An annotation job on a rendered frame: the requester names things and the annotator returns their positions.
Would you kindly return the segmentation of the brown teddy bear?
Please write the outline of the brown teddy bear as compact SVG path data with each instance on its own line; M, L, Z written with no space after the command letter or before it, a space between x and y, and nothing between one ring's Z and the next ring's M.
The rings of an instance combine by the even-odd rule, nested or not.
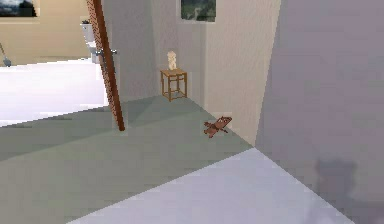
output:
M221 116L214 123L205 122L204 125L206 129L204 133L207 134L210 138L212 138L218 131L223 131L227 133L225 127L232 121L231 117Z

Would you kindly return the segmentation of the small wooden side table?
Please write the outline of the small wooden side table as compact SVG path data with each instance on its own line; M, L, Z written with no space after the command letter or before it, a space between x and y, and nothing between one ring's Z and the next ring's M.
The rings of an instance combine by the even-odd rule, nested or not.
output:
M188 90L188 73L182 69L161 70L161 93L169 102L186 98Z

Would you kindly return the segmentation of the pale beige statuette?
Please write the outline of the pale beige statuette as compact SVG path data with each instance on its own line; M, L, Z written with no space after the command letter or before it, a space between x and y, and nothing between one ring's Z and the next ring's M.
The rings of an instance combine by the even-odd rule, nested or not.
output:
M167 53L168 57L168 68L170 70L175 70L177 68L176 53L174 51L169 51Z

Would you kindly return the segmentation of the dark green framed picture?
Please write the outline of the dark green framed picture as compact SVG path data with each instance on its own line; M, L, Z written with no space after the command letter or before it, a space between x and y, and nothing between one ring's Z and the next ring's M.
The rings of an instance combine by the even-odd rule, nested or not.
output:
M180 0L181 18L184 20L214 22L216 0Z

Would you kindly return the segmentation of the grey toilet brush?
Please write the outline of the grey toilet brush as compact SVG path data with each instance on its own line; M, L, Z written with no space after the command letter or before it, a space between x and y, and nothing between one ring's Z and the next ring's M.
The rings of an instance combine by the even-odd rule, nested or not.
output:
M10 67L12 65L12 62L11 60L6 56L5 54L5 51L4 51L4 48L2 46L2 44L0 43L0 51L2 52L2 55L3 55L3 63L6 67Z

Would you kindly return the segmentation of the dark framed landscape picture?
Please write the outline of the dark framed landscape picture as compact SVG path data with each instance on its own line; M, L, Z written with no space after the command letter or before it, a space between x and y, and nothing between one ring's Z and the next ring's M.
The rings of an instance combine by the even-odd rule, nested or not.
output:
M32 0L0 0L0 17L36 17Z

